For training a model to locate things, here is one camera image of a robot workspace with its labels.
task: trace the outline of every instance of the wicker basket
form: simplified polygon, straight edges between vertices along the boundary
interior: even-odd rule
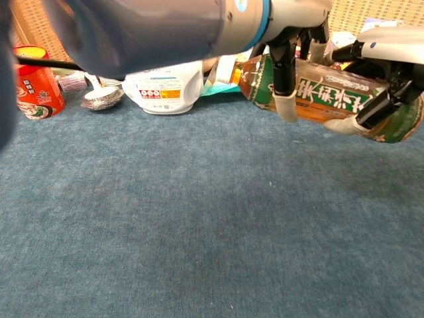
[[[16,44],[42,46],[52,58],[70,59],[54,34],[40,0],[14,0],[12,10]],[[424,25],[424,0],[333,0],[330,30],[347,30],[358,35],[367,17]]]

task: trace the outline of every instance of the blue carpet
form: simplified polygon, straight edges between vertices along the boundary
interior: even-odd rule
[[[283,123],[239,95],[20,116],[0,317],[424,317],[424,130]]]

